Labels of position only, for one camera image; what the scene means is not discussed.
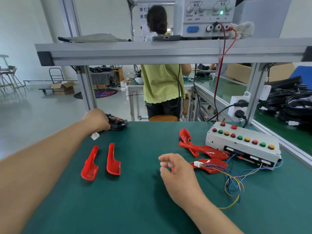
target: yellow-green t-shirt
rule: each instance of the yellow-green t-shirt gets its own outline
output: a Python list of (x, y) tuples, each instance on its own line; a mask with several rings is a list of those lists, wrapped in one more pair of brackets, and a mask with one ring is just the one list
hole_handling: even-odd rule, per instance
[[(179, 64), (141, 65), (144, 80), (144, 100), (161, 103), (178, 97)], [(180, 68), (180, 97), (185, 99), (182, 69)]]

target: hair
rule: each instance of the hair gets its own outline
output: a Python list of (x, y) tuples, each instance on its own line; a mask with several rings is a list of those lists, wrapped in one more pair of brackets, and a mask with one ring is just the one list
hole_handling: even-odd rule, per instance
[(167, 32), (167, 13), (164, 7), (154, 5), (150, 8), (146, 16), (147, 26), (150, 30), (157, 34), (165, 34)]

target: chair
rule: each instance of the chair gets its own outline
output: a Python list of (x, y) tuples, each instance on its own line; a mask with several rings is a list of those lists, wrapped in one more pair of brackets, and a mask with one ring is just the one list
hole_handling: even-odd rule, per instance
[(157, 115), (150, 118), (149, 121), (178, 121), (178, 119), (173, 115)]

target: jeans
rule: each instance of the jeans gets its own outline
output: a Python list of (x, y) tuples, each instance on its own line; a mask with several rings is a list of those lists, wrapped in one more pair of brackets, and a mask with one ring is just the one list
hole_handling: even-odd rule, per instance
[(173, 115), (180, 118), (181, 99), (174, 98), (165, 102), (150, 104), (145, 102), (149, 119), (157, 115)]

